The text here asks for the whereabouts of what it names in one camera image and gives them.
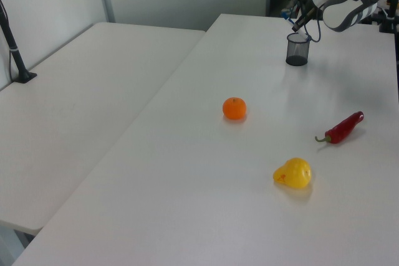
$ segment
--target white table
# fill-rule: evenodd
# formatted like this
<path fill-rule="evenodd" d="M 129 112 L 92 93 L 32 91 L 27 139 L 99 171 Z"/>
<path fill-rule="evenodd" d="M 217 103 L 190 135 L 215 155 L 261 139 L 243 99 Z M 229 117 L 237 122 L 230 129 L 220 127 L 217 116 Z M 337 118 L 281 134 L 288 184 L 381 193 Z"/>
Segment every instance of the white table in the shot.
<path fill-rule="evenodd" d="M 290 30 L 219 17 L 15 266 L 398 265 L 393 37 L 323 27 L 291 67 Z M 244 122 L 223 118 L 228 97 L 246 101 Z M 342 144 L 315 142 L 358 110 Z M 296 156 L 311 185 L 274 184 Z"/>
<path fill-rule="evenodd" d="M 96 24 L 0 92 L 0 225 L 37 234 L 204 32 Z"/>

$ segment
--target yellow pear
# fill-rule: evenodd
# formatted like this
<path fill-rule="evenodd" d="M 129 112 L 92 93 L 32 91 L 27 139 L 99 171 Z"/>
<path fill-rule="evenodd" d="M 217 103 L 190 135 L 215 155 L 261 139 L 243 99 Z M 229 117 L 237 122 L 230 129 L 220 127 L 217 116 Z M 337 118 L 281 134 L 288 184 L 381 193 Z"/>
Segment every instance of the yellow pear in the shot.
<path fill-rule="evenodd" d="M 301 158 L 292 158 L 277 168 L 273 180 L 292 188 L 304 188 L 312 179 L 312 170 L 308 162 Z"/>

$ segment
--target toy vegetable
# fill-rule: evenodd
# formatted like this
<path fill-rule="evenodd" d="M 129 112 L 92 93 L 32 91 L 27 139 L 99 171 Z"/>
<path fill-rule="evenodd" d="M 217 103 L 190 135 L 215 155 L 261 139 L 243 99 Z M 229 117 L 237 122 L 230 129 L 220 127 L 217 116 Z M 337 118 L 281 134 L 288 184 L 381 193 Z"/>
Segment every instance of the toy vegetable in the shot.
<path fill-rule="evenodd" d="M 324 133 L 324 138 L 322 140 L 318 139 L 315 136 L 316 141 L 319 143 L 326 141 L 328 143 L 340 143 L 344 140 L 355 128 L 357 124 L 359 124 L 364 119 L 364 114 L 362 112 L 356 112 L 346 120 L 341 121 L 337 126 L 332 128 L 329 131 Z"/>

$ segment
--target tangerine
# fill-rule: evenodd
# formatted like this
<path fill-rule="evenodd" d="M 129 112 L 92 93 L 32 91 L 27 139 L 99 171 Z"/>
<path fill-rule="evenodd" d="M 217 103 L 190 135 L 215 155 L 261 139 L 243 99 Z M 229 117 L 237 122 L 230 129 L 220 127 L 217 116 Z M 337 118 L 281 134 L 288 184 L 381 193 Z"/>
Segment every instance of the tangerine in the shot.
<path fill-rule="evenodd" d="M 247 112 L 247 105 L 241 98 L 228 98 L 223 103 L 223 113 L 230 120 L 242 119 Z"/>

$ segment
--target black mesh cup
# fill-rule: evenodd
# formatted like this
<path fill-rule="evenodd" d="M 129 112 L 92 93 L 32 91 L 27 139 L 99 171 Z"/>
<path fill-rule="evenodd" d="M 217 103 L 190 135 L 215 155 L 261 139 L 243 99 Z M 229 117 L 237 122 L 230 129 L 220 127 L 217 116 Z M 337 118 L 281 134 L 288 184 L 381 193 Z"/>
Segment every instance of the black mesh cup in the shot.
<path fill-rule="evenodd" d="M 286 63 L 289 65 L 307 64 L 307 55 L 309 54 L 310 39 L 306 40 L 297 32 L 287 36 L 288 48 Z"/>

